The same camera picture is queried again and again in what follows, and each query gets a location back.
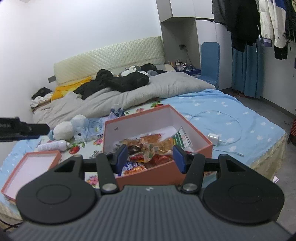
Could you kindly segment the orange seasoning packet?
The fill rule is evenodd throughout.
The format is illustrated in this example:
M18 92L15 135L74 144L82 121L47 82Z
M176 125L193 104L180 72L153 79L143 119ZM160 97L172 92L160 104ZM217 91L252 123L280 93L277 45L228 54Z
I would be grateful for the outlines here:
M118 177L128 176L147 170L146 166L139 162L126 162Z

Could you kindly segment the clear brown dried snack packet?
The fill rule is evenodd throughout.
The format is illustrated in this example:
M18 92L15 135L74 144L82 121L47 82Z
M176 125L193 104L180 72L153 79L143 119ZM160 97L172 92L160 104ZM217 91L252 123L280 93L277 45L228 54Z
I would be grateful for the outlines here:
M113 144L115 150L121 145L128 147L128 159L131 162L148 163L155 154L173 156L173 138L163 139L161 133L138 138L126 138Z

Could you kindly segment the red foil snack packet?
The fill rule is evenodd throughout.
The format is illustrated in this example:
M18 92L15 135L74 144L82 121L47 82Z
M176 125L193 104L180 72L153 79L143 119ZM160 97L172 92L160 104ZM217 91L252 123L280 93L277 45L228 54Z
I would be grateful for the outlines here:
M158 166L158 165L162 165L162 164L165 164L167 162L170 162L173 160L173 156L172 155L159 155L159 154L155 154L152 159L146 163L146 166L148 168L151 168L151 167L155 167L155 166Z

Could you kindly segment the floral plastic tablecloth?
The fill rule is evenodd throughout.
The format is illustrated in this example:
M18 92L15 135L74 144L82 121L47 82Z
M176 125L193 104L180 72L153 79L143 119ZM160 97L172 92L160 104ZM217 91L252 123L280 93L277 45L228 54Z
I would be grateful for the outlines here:
M156 108L142 109L140 112L130 111L125 116L108 120L105 123L103 137L98 137L88 142L76 143L80 149L78 154L85 159L95 158L100 153L114 152L113 144L126 138L138 138L145 135L161 133L163 139L173 136L180 127L183 127L189 139L191 147L186 148L190 152L212 157L212 143L185 117L170 105L161 105ZM148 168L140 173L118 177L120 188L124 185L177 185L185 178L174 161Z

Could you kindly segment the pink box lid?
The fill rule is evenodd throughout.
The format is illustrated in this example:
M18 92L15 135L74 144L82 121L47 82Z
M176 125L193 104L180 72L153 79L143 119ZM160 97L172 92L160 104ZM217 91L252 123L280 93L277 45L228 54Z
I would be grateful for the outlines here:
M11 172L1 193L9 202L15 203L18 191L24 185L55 167L61 157L59 151L26 153Z

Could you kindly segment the blue white plastic bag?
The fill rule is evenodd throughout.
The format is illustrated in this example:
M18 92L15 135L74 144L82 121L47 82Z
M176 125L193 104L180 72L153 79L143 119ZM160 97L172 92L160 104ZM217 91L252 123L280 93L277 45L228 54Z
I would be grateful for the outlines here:
M100 118L86 118L83 115L75 116L70 122L73 125L76 143L88 142L98 137L103 137L105 123L125 115L120 104L114 104L109 115Z

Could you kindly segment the blue white plush toy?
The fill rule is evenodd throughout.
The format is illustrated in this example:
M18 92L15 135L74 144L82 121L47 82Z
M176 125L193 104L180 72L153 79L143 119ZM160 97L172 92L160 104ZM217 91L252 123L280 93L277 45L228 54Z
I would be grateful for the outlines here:
M70 121L63 121L50 130L48 137L52 141L70 140L84 126L86 117L79 114Z

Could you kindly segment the white spray bottle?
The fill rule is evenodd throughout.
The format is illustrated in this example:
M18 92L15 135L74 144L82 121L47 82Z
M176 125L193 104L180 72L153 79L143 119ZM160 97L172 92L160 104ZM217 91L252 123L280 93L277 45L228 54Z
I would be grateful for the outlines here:
M46 144L40 144L40 145L38 145L37 150L39 152L43 152L43 151L64 152L64 151L68 150L69 147L70 147L69 142L67 142L65 140L59 140L59 141L50 142L50 143L46 143Z

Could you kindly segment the pink deep box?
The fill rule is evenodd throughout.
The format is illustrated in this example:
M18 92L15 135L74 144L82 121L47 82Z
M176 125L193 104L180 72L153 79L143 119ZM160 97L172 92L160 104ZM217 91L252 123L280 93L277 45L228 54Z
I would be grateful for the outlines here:
M127 145L127 159L139 167L119 167L117 182L125 185L178 185L185 178L173 160L173 146L212 157L213 144L170 105L108 120L103 151Z

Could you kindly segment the yellow pillow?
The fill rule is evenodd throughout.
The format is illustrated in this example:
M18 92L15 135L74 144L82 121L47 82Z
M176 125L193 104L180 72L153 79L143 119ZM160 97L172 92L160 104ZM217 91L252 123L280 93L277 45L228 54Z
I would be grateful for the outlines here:
M51 101L63 98L68 92L74 91L75 89L77 89L81 85L88 83L91 80L92 80L92 77L90 76L90 77L87 77L83 80L73 82L71 84L66 84L66 85L61 85L61 86L56 87L56 89L51 97Z

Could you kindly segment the black clothes pile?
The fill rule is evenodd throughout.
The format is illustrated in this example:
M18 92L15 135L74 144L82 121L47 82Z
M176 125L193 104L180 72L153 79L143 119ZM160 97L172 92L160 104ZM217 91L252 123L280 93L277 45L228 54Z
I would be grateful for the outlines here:
M73 92L81 95L81 98L85 100L104 88L110 88L120 93L132 91L148 85L151 76L162 73L166 73L166 70L158 69L151 63L142 66L130 66L130 68L121 72L118 76L113 75L109 70L101 69L97 72L95 79L82 84Z

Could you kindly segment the blue curtain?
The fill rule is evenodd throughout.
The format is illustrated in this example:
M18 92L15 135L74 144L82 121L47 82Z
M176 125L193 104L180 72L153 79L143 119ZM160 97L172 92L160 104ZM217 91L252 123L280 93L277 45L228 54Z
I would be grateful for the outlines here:
M232 89L259 99L263 90L264 62L260 39L244 52L232 50Z

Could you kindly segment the blue chair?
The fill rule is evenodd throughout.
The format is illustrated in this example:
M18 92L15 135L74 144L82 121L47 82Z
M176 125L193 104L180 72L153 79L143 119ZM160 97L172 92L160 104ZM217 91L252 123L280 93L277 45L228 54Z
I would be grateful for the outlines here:
M217 42L204 42L201 45L201 75L204 80L219 88L220 45Z

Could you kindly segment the cream padded headboard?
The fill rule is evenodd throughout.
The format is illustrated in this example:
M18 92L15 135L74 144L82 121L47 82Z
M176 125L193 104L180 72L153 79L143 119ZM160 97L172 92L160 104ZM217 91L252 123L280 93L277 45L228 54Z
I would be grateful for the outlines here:
M67 58L54 64L57 85L66 85L94 77L100 69L117 75L130 66L165 63L163 41L160 36L108 45Z

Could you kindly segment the hanging clothes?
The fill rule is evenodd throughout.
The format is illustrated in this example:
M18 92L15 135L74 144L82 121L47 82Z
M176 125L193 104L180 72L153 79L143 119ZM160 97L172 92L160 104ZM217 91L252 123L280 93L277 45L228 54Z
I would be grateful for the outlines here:
M231 33L233 49L244 52L261 38L276 59L287 59L288 41L295 41L295 1L212 1L212 14Z

